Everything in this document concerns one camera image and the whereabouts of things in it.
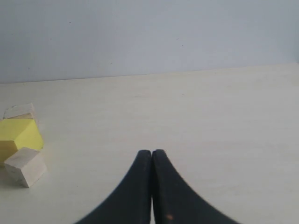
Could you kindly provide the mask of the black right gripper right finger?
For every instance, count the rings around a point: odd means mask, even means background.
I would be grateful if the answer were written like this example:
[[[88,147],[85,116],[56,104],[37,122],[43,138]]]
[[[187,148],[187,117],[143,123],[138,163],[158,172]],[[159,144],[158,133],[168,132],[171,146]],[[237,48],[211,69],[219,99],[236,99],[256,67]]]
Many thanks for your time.
[[[236,224],[201,198],[180,176],[166,152],[152,154],[152,199],[157,224]]]

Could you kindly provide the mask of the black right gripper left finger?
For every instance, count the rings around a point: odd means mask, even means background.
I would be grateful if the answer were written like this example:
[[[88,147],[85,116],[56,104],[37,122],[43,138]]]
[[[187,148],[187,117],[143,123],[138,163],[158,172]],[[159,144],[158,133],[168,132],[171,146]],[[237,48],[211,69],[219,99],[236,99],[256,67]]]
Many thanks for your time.
[[[78,224],[149,224],[151,216],[151,152],[138,151],[114,191]]]

